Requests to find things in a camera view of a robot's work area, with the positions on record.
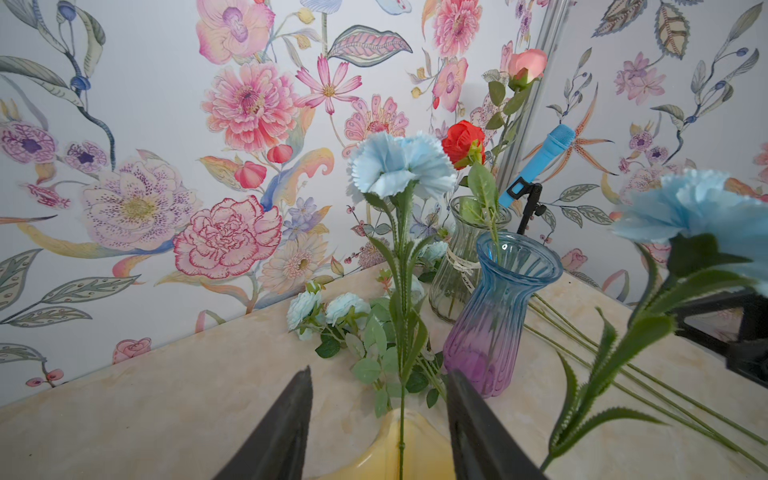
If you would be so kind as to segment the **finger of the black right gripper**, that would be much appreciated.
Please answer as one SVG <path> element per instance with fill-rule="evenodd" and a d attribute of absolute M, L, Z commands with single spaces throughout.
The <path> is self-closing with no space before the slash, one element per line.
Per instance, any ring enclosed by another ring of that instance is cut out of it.
<path fill-rule="evenodd" d="M 724 358 L 728 370 L 767 385 L 767 299 L 751 289 L 709 295 L 672 311 L 676 334 Z"/>

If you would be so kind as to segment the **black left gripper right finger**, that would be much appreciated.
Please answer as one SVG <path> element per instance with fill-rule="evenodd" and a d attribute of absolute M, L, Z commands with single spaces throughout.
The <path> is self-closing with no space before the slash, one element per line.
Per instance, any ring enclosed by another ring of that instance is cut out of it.
<path fill-rule="evenodd" d="M 448 425 L 458 479 L 543 479 L 460 371 L 445 377 Z"/>

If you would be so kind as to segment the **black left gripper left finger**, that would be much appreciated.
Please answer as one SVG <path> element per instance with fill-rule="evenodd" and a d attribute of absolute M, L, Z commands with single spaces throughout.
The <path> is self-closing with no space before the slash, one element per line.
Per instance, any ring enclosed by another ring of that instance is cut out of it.
<path fill-rule="evenodd" d="M 311 369 L 297 372 L 215 479 L 300 479 L 311 419 Z"/>

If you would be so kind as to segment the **yellow fluted glass vase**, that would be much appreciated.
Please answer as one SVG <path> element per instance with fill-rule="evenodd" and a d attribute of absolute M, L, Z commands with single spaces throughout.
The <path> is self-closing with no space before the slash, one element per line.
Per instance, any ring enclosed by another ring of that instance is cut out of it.
<path fill-rule="evenodd" d="M 400 410 L 383 417 L 371 446 L 350 465 L 320 479 L 455 479 L 450 440 L 422 415 Z"/>

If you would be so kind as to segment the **purple blue glass vase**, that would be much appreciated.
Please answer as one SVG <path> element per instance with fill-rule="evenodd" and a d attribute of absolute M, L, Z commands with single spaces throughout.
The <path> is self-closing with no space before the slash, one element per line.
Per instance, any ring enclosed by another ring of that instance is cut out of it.
<path fill-rule="evenodd" d="M 476 242 L 479 283 L 444 345 L 445 371 L 462 372 L 483 398 L 510 385 L 528 302 L 557 281 L 564 268 L 556 253 L 519 234 L 489 233 Z"/>

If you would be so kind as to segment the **blue carnation stem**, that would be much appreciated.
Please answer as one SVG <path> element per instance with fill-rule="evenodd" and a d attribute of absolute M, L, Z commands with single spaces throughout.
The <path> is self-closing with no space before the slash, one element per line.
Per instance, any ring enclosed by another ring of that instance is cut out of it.
<path fill-rule="evenodd" d="M 666 175 L 659 187 L 632 193 L 613 224 L 648 264 L 648 280 L 625 333 L 609 321 L 585 382 L 562 364 L 566 394 L 540 468 L 546 470 L 605 423 L 656 418 L 627 407 L 599 413 L 593 406 L 624 367 L 676 329 L 674 310 L 711 294 L 750 289 L 767 293 L 767 205 L 727 190 L 729 174 L 687 170 Z"/>
<path fill-rule="evenodd" d="M 423 359 L 429 342 L 428 327 L 421 318 L 423 301 L 414 294 L 414 271 L 432 236 L 415 240 L 410 218 L 417 198 L 437 199 L 449 192 L 457 179 L 441 142 L 428 134 L 396 137 L 378 132 L 362 141 L 350 157 L 350 189 L 386 214 L 392 240 L 389 245 L 371 236 L 392 273 L 394 293 L 389 301 L 397 348 L 397 374 L 401 383 L 397 477 L 405 477 L 407 384 Z"/>

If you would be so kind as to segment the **light blue peony spray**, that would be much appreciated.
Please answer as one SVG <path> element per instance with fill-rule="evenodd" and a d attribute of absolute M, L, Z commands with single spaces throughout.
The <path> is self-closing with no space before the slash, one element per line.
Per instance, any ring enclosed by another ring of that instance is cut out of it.
<path fill-rule="evenodd" d="M 318 335 L 320 344 L 315 353 L 322 359 L 331 359 L 344 350 L 351 352 L 355 357 L 351 372 L 373 389 L 373 409 L 378 418 L 398 407 L 405 393 L 425 394 L 427 406 L 432 408 L 444 396 L 442 354 L 426 345 L 408 381 L 400 382 L 395 324 L 389 308 L 395 293 L 391 271 L 380 271 L 377 281 L 385 288 L 381 297 L 365 300 L 343 293 L 330 301 L 323 299 L 324 288 L 319 283 L 309 282 L 289 304 L 288 330 L 302 341 Z"/>

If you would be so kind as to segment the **clear glass vase with twine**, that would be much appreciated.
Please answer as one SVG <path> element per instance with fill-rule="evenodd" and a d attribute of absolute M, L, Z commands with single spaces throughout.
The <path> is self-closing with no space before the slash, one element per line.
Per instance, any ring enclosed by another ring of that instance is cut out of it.
<path fill-rule="evenodd" d="M 461 201 L 465 199 L 469 196 L 455 197 L 449 203 L 454 231 L 429 292 L 432 311 L 449 323 L 456 322 L 480 279 L 476 243 L 481 234 L 489 232 L 482 223 L 461 216 Z"/>

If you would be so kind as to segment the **small red rose stem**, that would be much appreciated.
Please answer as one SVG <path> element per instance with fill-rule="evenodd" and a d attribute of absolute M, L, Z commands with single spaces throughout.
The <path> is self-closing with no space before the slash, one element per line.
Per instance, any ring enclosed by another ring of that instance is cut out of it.
<path fill-rule="evenodd" d="M 461 218 L 469 223 L 487 227 L 495 250 L 499 252 L 499 191 L 495 178 L 485 166 L 484 142 L 484 131 L 462 120 L 447 130 L 442 140 L 442 148 L 456 171 L 469 169 L 465 183 L 471 196 L 459 202 Z"/>

